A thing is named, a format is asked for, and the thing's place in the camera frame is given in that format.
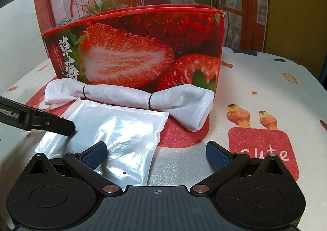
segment crosshair mark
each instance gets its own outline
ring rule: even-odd
[[[155,191],[153,191],[155,194],[159,195],[161,193],[163,193],[164,191],[162,191],[161,189],[156,189]]]

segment yellow wall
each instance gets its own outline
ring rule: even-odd
[[[327,53],[327,0],[269,0],[264,51],[319,77]]]

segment metal screw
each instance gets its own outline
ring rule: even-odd
[[[206,185],[196,185],[193,187],[193,190],[197,193],[205,193],[209,190],[209,187]]]
[[[103,191],[107,193],[115,193],[119,190],[119,187],[116,185],[106,185],[103,187]]]

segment white wall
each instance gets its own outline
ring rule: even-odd
[[[0,94],[47,59],[34,0],[0,8]]]

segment strawberry box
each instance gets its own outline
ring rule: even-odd
[[[58,78],[147,92],[193,84],[216,90],[224,16],[200,5],[101,13],[43,34]]]

